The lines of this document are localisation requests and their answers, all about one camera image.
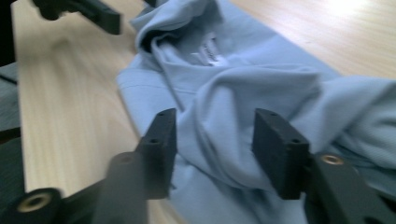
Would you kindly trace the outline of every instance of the clothing label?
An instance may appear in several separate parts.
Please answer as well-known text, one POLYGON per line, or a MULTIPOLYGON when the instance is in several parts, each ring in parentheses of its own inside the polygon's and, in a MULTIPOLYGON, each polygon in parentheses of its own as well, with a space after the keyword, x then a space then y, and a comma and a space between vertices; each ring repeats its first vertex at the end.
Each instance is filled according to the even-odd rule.
POLYGON ((204 36, 204 41, 199 48, 199 55, 201 61, 209 66, 226 66, 227 60, 219 53, 216 46, 216 36, 214 33, 209 33, 204 36))

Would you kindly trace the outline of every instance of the black mechanical arm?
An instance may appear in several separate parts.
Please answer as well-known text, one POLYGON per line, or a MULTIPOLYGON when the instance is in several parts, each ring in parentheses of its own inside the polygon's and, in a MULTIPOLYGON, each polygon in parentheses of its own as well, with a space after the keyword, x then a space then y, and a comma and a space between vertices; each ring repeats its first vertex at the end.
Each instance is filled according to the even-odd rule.
MULTIPOLYGON (((119 35, 121 14, 99 0, 33 0, 41 16, 49 21, 58 20, 65 12, 79 12, 112 35, 119 35)), ((155 7, 156 0, 145 0, 155 7)))
MULTIPOLYGON (((395 224, 396 199, 370 189, 338 155, 309 153, 308 141, 278 114, 256 110, 252 151, 277 194, 304 194, 310 224, 395 224)), ((177 152, 176 110, 159 113, 134 152, 116 156, 106 179, 68 197, 26 193, 2 224, 147 224, 147 199, 168 195, 177 152)))

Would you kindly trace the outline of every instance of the light blue fabric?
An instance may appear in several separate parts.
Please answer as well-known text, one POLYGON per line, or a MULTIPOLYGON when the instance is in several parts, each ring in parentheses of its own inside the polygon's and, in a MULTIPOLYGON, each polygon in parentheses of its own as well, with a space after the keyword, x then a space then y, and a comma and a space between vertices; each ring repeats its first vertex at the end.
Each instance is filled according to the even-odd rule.
POLYGON ((156 113, 177 109, 170 200, 190 223, 306 223, 302 201, 280 200, 252 155, 255 108, 396 195, 393 80, 340 77, 226 0, 160 1, 132 24, 139 54, 118 76, 121 95, 141 134, 156 113), (226 65, 203 63, 207 34, 226 65))

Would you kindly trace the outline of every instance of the wooden surface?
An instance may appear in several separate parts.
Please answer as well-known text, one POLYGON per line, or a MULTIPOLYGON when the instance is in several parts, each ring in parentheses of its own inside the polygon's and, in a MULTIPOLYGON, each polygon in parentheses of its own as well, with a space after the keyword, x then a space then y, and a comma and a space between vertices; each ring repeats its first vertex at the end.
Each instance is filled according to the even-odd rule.
MULTIPOLYGON (((393 0, 233 1, 342 74, 396 77, 393 0)), ((124 15, 123 35, 107 35, 76 13, 44 21, 26 0, 13 6, 28 190, 69 195, 137 143, 115 77, 134 57, 127 19, 142 2, 108 3, 124 15)))

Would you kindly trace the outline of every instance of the folded clothing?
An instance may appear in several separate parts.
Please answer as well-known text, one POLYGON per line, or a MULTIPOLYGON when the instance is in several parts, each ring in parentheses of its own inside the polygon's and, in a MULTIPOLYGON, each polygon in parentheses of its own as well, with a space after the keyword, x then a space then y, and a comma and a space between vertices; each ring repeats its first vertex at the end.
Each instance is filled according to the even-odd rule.
POLYGON ((132 20, 139 53, 117 81, 140 134, 177 109, 170 200, 189 223, 306 223, 302 201, 278 198, 251 152, 256 108, 396 195, 393 80, 341 77, 227 0, 157 2, 132 20))

